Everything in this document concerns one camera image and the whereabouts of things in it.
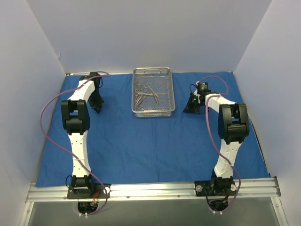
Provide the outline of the wire mesh instrument tray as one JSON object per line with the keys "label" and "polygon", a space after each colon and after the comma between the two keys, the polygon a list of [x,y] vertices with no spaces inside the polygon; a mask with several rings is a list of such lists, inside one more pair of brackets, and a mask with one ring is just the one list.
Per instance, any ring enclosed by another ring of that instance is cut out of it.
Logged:
{"label": "wire mesh instrument tray", "polygon": [[[158,104],[154,96],[147,96],[135,105],[135,83],[151,83],[156,93],[169,93],[158,95]],[[132,75],[132,112],[136,117],[169,117],[175,110],[174,87],[171,69],[168,67],[135,68]]]}

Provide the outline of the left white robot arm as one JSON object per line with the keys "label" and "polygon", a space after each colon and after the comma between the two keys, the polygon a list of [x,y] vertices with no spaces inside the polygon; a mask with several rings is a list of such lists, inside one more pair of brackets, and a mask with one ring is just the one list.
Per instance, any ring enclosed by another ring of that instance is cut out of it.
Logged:
{"label": "left white robot arm", "polygon": [[87,105],[100,113],[104,103],[99,93],[100,83],[98,72],[82,76],[78,89],[68,99],[61,101],[63,128],[68,134],[71,152],[74,154],[71,188],[78,190],[83,197],[90,197],[95,191],[87,156],[87,133],[90,129]]}

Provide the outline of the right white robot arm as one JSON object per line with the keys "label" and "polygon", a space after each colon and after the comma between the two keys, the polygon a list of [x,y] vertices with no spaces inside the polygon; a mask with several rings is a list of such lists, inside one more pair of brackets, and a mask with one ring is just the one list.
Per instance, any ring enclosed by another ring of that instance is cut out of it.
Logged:
{"label": "right white robot arm", "polygon": [[217,177],[209,182],[209,189],[214,194],[220,194],[225,190],[226,184],[223,179],[233,177],[233,167],[237,152],[249,135],[249,117],[247,106],[244,103],[236,103],[212,92],[208,83],[198,81],[193,84],[196,88],[190,93],[189,100],[183,110],[184,113],[200,113],[200,108],[205,108],[206,125],[209,136],[209,110],[218,113],[218,135],[221,139],[221,148],[218,150],[218,161],[214,167],[214,175]]}

